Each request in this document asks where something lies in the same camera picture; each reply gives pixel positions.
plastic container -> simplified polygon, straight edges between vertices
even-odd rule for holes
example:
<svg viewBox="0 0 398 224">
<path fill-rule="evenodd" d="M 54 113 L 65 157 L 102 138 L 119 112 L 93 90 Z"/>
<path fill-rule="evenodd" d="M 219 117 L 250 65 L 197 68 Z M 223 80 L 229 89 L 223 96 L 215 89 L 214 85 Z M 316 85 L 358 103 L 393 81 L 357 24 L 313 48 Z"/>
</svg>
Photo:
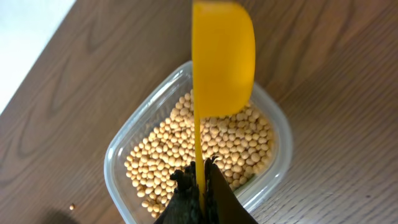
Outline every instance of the plastic container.
<svg viewBox="0 0 398 224">
<path fill-rule="evenodd" d="M 133 146 L 169 116 L 178 98 L 191 89 L 192 62 L 187 62 L 169 75 L 145 99 L 119 130 L 106 151 L 104 161 L 106 186 L 124 221 L 128 224 L 153 223 L 154 219 L 146 208 L 141 207 L 143 198 L 137 197 L 136 189 L 126 177 L 124 166 L 126 156 Z M 249 212 L 270 196 L 287 172 L 293 145 L 286 117 L 257 84 L 254 84 L 251 101 L 271 123 L 275 134 L 275 145 L 270 167 L 235 191 L 238 200 Z"/>
</svg>

wooden surface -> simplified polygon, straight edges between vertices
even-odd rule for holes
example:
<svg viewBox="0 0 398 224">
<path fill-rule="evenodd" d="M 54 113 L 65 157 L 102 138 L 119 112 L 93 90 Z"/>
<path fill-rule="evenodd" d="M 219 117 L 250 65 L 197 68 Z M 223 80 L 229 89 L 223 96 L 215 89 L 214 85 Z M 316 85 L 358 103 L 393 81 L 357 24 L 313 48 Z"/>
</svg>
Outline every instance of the wooden surface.
<svg viewBox="0 0 398 224">
<path fill-rule="evenodd" d="M 190 59 L 190 4 L 74 5 L 0 116 L 0 223 L 123 223 L 104 154 L 143 99 Z M 295 141 L 288 174 L 254 218 L 398 223 L 397 1 L 243 5 L 256 81 Z"/>
</svg>

wooden table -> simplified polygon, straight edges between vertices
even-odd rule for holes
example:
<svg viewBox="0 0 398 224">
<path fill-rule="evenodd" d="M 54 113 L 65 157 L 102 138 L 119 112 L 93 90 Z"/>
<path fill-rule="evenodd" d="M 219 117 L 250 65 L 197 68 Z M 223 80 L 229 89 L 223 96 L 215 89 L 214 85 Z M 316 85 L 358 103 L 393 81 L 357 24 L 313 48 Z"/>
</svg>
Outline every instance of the wooden table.
<svg viewBox="0 0 398 224">
<path fill-rule="evenodd" d="M 294 159 L 259 223 L 398 223 L 398 2 L 243 1 Z M 190 59 L 191 2 L 78 1 L 0 117 L 0 223 L 122 223 L 106 148 Z M 69 211 L 74 203 L 76 209 Z"/>
</svg>

yellow spatula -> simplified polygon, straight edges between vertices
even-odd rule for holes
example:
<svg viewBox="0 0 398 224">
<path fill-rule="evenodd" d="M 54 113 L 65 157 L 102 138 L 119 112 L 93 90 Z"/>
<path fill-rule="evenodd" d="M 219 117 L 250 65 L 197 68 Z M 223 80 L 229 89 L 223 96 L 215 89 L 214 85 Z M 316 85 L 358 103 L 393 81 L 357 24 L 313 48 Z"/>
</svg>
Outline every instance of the yellow spatula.
<svg viewBox="0 0 398 224">
<path fill-rule="evenodd" d="M 254 82 L 255 51 L 252 22 L 243 7 L 232 2 L 193 2 L 195 153 L 202 212 L 205 175 L 200 119 L 237 113 L 248 102 Z"/>
</svg>

